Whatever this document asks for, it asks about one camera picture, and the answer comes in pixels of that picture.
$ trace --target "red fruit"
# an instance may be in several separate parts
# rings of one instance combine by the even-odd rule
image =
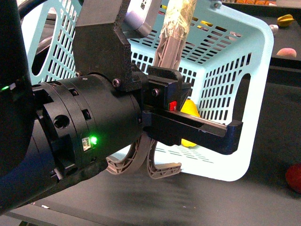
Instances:
[[[301,163],[288,168],[285,174],[288,185],[296,192],[301,193]]]

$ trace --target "black bracket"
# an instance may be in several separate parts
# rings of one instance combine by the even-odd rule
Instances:
[[[130,0],[85,0],[75,26],[73,52],[79,74],[101,74],[121,91],[141,89],[132,76],[131,45],[121,25]]]
[[[153,109],[142,113],[144,131],[149,137],[166,145],[180,145],[181,138],[220,154],[232,154],[238,149],[243,123],[233,120],[219,124],[179,111]]]

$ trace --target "orange item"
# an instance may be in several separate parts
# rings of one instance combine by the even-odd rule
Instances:
[[[266,0],[256,0],[255,5],[264,5]]]
[[[246,0],[246,4],[255,4],[255,0]]]

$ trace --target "yellow object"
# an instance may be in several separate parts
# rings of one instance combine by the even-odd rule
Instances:
[[[213,26],[212,23],[209,23],[209,22],[207,22],[207,21],[205,21],[205,20],[202,20],[202,21],[201,21],[201,24],[205,24],[205,25],[208,26],[208,27],[212,27],[212,26]]]
[[[198,113],[198,109],[197,109],[196,105],[194,104],[194,102],[192,100],[186,100],[185,101],[185,103],[184,103],[184,105],[181,109],[181,112],[186,113],[186,114],[190,114],[190,115],[193,115],[193,116],[196,116],[196,117],[200,117],[200,115]],[[185,140],[185,139],[182,139],[181,144],[184,147],[194,147],[194,146],[197,145],[197,144],[195,144],[193,142],[190,142],[188,140]]]
[[[280,27],[288,27],[294,21],[295,21],[295,19],[293,18],[293,16],[290,14],[287,14],[287,15],[281,16],[277,19],[277,25]]]

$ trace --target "light blue plastic basket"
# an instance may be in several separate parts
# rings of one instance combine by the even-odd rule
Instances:
[[[69,29],[73,31],[75,23],[67,5],[74,6],[76,16],[79,14],[80,5],[77,0],[68,0],[67,5],[62,4],[61,0],[50,1],[53,5],[55,3],[56,11],[60,12],[58,14],[60,19],[56,23],[55,38],[44,67],[38,76],[32,75],[34,84],[66,78],[64,74],[57,73],[58,70],[67,71],[67,77],[75,76],[72,47],[68,49],[60,43],[73,40],[73,36],[66,33]],[[263,21],[223,5],[215,8],[215,3],[221,4],[219,1],[198,0],[179,71],[185,81],[192,83],[190,98],[197,104],[201,116],[225,124],[232,121],[234,101],[242,77],[246,74],[251,76],[238,150],[231,155],[221,155],[200,146],[168,147],[158,143],[155,162],[157,164],[181,162],[182,172],[233,181],[241,178],[249,166],[273,47],[273,35]],[[167,6],[168,1],[163,0],[162,5]],[[49,8],[50,3],[44,5],[43,12],[47,12]],[[153,64],[155,50],[159,44],[159,34],[164,20],[162,14],[165,10],[161,8],[160,11],[153,31],[148,37],[130,40],[132,60],[144,72]],[[70,20],[69,25],[61,25],[65,15]],[[206,21],[212,26],[207,26],[201,21]],[[66,40],[58,37],[60,30],[66,33],[64,36]],[[34,40],[37,45],[36,39],[28,37],[25,41]],[[61,48],[60,52],[55,48],[56,45]],[[30,50],[32,48],[35,48],[33,44],[27,44],[29,58],[35,53],[35,50]],[[63,52],[70,58],[71,63],[66,64],[66,61],[61,60]],[[50,69],[51,60],[56,61],[57,70]],[[122,158],[127,151],[128,148],[124,148],[116,153],[115,157]]]

